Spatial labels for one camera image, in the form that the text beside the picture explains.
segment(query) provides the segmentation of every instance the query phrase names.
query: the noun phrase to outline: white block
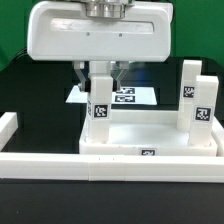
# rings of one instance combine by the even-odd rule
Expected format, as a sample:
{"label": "white block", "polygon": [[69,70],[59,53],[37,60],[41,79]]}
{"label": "white block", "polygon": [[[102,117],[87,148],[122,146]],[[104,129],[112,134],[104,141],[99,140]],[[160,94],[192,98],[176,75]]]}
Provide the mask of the white block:
{"label": "white block", "polygon": [[89,162],[90,181],[124,181],[123,156],[99,156]]}
{"label": "white block", "polygon": [[18,128],[17,114],[5,113],[0,118],[0,151]]}
{"label": "white block", "polygon": [[189,131],[196,76],[201,74],[201,61],[185,60],[183,64],[177,128]]}
{"label": "white block", "polygon": [[109,137],[110,120],[93,120],[88,118],[86,142],[106,143]]}
{"label": "white block", "polygon": [[217,156],[224,156],[224,129],[216,117],[213,119],[212,137],[218,145]]}
{"label": "white block", "polygon": [[197,76],[189,145],[209,146],[218,91],[218,78]]}
{"label": "white block", "polygon": [[105,143],[85,138],[87,119],[79,141],[80,154],[138,156],[216,156],[217,144],[189,146],[189,133],[176,128],[177,111],[112,110]]}
{"label": "white block", "polygon": [[87,102],[87,142],[108,140],[113,79],[110,76],[110,63],[90,62],[89,78],[91,90]]}

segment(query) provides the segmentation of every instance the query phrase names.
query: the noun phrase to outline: white plastic housing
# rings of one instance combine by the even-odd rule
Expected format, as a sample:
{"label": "white plastic housing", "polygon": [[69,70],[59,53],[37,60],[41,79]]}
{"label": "white plastic housing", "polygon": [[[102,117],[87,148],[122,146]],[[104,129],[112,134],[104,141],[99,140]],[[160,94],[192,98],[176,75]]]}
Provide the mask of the white plastic housing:
{"label": "white plastic housing", "polygon": [[34,60],[164,61],[170,54],[169,3],[136,2],[125,18],[86,16],[84,3],[38,3],[28,30]]}

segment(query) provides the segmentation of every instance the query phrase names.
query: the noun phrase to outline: white platform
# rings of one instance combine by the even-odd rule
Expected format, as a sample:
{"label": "white platform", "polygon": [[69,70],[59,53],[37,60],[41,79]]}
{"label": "white platform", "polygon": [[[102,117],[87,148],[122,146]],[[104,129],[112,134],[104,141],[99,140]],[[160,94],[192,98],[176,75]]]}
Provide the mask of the white platform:
{"label": "white platform", "polygon": [[[0,138],[12,121],[17,124],[16,119],[16,113],[0,118]],[[224,183],[224,130],[216,119],[212,135],[218,145],[218,157],[1,152],[0,178]]]}
{"label": "white platform", "polygon": [[108,142],[87,143],[85,123],[80,154],[216,156],[213,137],[208,147],[188,146],[189,133],[176,128],[177,115],[177,111],[112,110]]}

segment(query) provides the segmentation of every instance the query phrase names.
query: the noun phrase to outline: white foam block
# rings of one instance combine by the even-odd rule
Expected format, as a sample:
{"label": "white foam block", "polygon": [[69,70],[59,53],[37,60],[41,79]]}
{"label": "white foam block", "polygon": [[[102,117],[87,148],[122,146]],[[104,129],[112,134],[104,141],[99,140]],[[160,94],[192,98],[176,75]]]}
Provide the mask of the white foam block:
{"label": "white foam block", "polygon": [[91,91],[87,103],[87,142],[106,142],[109,136],[113,79],[110,63],[90,62]]}
{"label": "white foam block", "polygon": [[18,128],[17,114],[4,113],[0,118],[0,151]]}
{"label": "white foam block", "polygon": [[201,74],[201,61],[185,60],[183,63],[177,128],[190,130],[196,76]]}
{"label": "white foam block", "polygon": [[218,145],[217,156],[224,156],[224,129],[216,117],[213,118],[212,136]]}
{"label": "white foam block", "polygon": [[218,78],[214,76],[196,78],[189,145],[210,145],[218,83]]}

